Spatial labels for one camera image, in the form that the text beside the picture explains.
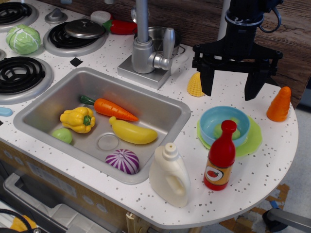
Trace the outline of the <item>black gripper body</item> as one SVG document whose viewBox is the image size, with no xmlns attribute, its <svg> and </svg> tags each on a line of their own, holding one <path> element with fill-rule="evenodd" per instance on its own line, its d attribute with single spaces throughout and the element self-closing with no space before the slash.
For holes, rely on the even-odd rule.
<svg viewBox="0 0 311 233">
<path fill-rule="evenodd" d="M 254 42 L 259 25 L 229 22 L 224 38 L 193 47 L 192 67 L 200 72 L 210 69 L 275 75 L 283 53 Z"/>
</svg>

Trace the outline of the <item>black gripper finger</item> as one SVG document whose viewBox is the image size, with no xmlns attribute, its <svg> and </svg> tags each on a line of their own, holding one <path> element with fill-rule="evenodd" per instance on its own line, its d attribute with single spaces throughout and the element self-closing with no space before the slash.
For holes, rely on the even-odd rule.
<svg viewBox="0 0 311 233">
<path fill-rule="evenodd" d="M 270 78 L 269 73 L 252 72 L 247 76 L 244 97 L 246 101 L 254 99 L 266 81 Z"/>
<path fill-rule="evenodd" d="M 214 80 L 215 69 L 202 65 L 200 69 L 200 80 L 201 80 L 201 88 L 202 92 L 208 96 L 211 96 L 213 80 Z"/>
</svg>

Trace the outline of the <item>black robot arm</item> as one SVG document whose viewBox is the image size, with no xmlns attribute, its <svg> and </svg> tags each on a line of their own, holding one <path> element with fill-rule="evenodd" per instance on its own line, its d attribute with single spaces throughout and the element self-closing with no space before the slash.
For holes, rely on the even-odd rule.
<svg viewBox="0 0 311 233">
<path fill-rule="evenodd" d="M 255 43 L 257 29 L 263 30 L 264 14 L 273 11 L 278 25 L 281 16 L 276 9 L 281 0 L 232 0 L 224 19 L 225 36 L 218 41 L 193 47 L 193 68 L 200 72 L 203 93 L 211 96 L 215 71 L 246 73 L 244 88 L 246 101 L 254 99 L 265 83 L 276 84 L 272 79 L 282 59 L 280 51 Z"/>
</svg>

